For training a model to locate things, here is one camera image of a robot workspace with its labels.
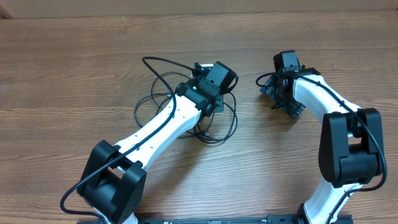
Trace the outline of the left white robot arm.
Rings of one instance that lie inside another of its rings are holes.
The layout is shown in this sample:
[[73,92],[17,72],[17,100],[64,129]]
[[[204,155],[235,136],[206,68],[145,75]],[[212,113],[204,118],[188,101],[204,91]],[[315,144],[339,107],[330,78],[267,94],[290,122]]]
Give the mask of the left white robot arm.
[[195,64],[192,77],[170,93],[168,105],[136,133],[110,144],[100,141],[91,151],[76,191],[94,208],[99,223],[137,223],[147,171],[180,135],[196,128],[231,93],[237,74],[221,62]]

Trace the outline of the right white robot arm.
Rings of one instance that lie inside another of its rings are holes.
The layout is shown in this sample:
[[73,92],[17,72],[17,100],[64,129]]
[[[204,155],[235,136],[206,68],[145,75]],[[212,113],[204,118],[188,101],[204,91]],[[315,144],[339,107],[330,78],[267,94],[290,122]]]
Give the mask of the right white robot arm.
[[332,89],[314,68],[300,64],[295,51],[273,57],[275,70],[260,85],[275,101],[272,109],[296,119],[304,109],[321,122],[318,150],[321,181],[295,215],[268,215],[268,223],[352,223],[340,215],[355,192],[372,192],[386,182],[381,114],[362,109]]

